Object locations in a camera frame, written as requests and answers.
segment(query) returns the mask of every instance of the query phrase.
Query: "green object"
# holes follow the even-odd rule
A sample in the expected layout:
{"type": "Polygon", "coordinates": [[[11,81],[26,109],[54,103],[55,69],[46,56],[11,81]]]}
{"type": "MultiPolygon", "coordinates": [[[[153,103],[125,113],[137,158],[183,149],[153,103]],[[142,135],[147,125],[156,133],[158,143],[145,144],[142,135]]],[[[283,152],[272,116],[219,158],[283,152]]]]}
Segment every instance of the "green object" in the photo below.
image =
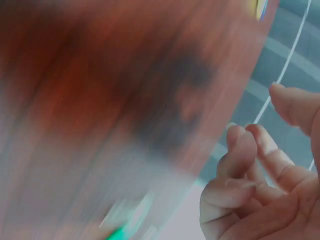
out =
{"type": "Polygon", "coordinates": [[[121,227],[111,233],[105,240],[129,240],[129,238],[127,237],[124,227],[121,227]]]}

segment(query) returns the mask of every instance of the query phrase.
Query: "hand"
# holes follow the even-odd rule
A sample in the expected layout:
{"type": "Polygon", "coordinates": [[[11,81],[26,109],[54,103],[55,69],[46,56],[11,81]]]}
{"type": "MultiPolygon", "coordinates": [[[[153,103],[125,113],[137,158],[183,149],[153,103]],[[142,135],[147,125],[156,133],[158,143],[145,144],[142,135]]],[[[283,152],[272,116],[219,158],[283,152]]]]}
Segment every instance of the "hand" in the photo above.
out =
{"type": "MultiPolygon", "coordinates": [[[[274,84],[277,113],[311,138],[320,171],[320,95],[274,84]]],[[[295,166],[259,125],[232,126],[228,153],[200,200],[200,223],[207,240],[318,240],[318,174],[295,166]],[[277,188],[270,187],[256,158],[277,188]]]]}

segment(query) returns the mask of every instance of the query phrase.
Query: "finger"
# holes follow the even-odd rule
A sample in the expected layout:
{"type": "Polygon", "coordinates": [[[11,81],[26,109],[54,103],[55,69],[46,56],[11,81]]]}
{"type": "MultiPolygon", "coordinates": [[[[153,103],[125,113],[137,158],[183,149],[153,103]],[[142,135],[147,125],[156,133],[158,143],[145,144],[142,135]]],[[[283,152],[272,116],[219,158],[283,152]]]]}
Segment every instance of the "finger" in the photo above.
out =
{"type": "Polygon", "coordinates": [[[245,179],[217,178],[203,190],[200,198],[200,223],[207,239],[219,239],[239,218],[234,209],[246,204],[256,186],[245,179]]]}
{"type": "Polygon", "coordinates": [[[246,128],[256,141],[257,156],[275,184],[286,192],[291,192],[299,183],[312,176],[303,167],[295,166],[260,125],[251,124],[246,128]]]}
{"type": "Polygon", "coordinates": [[[258,165],[257,161],[254,161],[249,171],[246,173],[247,179],[255,182],[257,186],[268,185],[267,180],[258,165]]]}
{"type": "Polygon", "coordinates": [[[236,141],[234,147],[219,162],[219,177],[242,178],[255,162],[257,144],[253,135],[246,131],[236,141]]]}
{"type": "Polygon", "coordinates": [[[320,109],[320,95],[299,88],[273,84],[271,101],[276,112],[291,126],[300,127],[308,136],[320,109]]]}
{"type": "Polygon", "coordinates": [[[257,161],[254,162],[246,175],[248,180],[256,183],[257,188],[254,198],[259,201],[262,206],[268,205],[284,195],[281,190],[268,186],[264,173],[257,161]]]}
{"type": "Polygon", "coordinates": [[[245,128],[239,125],[231,125],[228,127],[228,131],[226,133],[226,145],[229,152],[235,146],[237,139],[240,138],[245,132],[245,128]]]}
{"type": "Polygon", "coordinates": [[[239,219],[243,219],[258,211],[262,207],[263,205],[256,198],[253,197],[242,207],[237,208],[234,212],[239,217],[239,219]]]}

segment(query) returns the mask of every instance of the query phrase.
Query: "tiled floor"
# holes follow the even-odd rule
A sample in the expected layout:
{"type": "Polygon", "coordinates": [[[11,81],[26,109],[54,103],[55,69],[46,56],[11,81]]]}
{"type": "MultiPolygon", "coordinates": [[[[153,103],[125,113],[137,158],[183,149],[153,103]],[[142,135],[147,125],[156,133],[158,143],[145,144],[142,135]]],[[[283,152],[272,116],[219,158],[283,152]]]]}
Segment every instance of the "tiled floor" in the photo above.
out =
{"type": "MultiPolygon", "coordinates": [[[[269,96],[268,87],[275,82],[287,61],[308,0],[280,0],[268,39],[255,70],[230,122],[252,123],[269,96]]],[[[313,0],[299,41],[281,83],[320,92],[320,0],[313,0]]],[[[288,126],[269,104],[258,122],[263,125],[296,165],[316,171],[310,151],[310,140],[299,129],[288,126]]],[[[185,201],[161,231],[159,240],[204,240],[198,219],[199,199],[204,186],[216,176],[219,159],[227,152],[226,132],[215,146],[210,159],[185,201]]]]}

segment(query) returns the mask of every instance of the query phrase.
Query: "person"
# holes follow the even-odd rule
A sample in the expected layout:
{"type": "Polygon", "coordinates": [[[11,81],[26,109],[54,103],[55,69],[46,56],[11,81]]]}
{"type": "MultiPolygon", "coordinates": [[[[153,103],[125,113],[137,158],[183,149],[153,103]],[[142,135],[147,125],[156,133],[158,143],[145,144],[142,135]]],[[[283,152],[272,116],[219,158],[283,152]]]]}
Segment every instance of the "person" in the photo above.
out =
{"type": "MultiPolygon", "coordinates": [[[[280,84],[269,92],[276,112],[310,137],[319,172],[320,94],[280,84]]],[[[295,166],[257,124],[230,127],[227,148],[200,199],[207,240],[320,239],[318,174],[295,166]],[[256,159],[277,187],[268,186],[256,159]]]]}

